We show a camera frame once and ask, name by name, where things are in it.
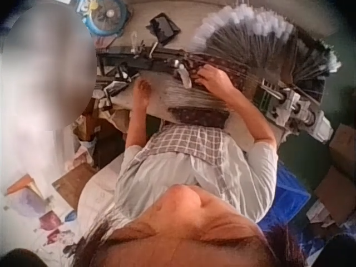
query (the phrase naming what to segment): man's nose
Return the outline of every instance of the man's nose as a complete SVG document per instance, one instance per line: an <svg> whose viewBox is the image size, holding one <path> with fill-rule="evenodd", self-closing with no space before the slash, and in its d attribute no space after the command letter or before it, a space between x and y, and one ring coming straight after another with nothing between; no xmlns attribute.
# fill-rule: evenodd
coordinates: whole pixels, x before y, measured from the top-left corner
<svg viewBox="0 0 356 267"><path fill-rule="evenodd" d="M189 212L201 207L199 195L186 185L171 186L165 193L164 203L172 211Z"/></svg>

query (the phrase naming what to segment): blue container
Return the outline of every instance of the blue container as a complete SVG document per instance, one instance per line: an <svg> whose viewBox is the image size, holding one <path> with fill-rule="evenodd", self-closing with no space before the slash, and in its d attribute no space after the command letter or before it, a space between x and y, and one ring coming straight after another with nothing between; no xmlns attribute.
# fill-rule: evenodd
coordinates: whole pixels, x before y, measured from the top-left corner
<svg viewBox="0 0 356 267"><path fill-rule="evenodd" d="M274 201L266 216L258 223L263 232L274 225L286 225L310 199L310 193L282 163L278 163Z"/></svg>

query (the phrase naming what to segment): table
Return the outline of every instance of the table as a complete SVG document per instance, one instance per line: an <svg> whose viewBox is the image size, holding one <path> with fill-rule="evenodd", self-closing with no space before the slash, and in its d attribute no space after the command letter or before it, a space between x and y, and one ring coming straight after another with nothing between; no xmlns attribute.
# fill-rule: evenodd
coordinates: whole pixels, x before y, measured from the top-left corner
<svg viewBox="0 0 356 267"><path fill-rule="evenodd" d="M220 9L219 6L213 4L192 4L190 2L177 1L139 3L132 4L131 7L134 10L133 16L126 26L123 36L115 40L112 46L131 45L131 33L133 31L137 32L138 41L142 39L147 45L152 44L156 41L156 37L146 29L146 26L149 24L150 19L164 12L181 28L181 33L166 47L174 49L187 48L191 37L194 35L195 29L201 25L202 19L209 13L216 12ZM130 110L132 108L132 87L129 87L125 92L114 97L112 102L122 108ZM153 91L152 93L152 99L147 113L167 121L176 122L162 101L160 101L160 96L157 91ZM270 123L270 126L279 145L283 139L284 130L272 123ZM238 114L234 113L229 117L226 122L225 130L242 150L248 151L251 148L253 138Z"/></svg>

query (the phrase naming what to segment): bristles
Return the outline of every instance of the bristles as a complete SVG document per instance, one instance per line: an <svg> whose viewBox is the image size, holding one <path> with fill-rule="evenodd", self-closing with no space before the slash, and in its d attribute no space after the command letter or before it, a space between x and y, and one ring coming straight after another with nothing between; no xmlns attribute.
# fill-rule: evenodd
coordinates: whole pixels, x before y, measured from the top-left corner
<svg viewBox="0 0 356 267"><path fill-rule="evenodd" d="M321 43L324 51L307 47L297 39L297 31L293 24L274 11L246 4L224 7L203 20L190 51L244 63L258 69L259 73L273 73L278 77L285 59L291 56L288 51L293 51L290 46L294 44L294 83L336 72L341 63L335 53L324 43Z"/></svg>

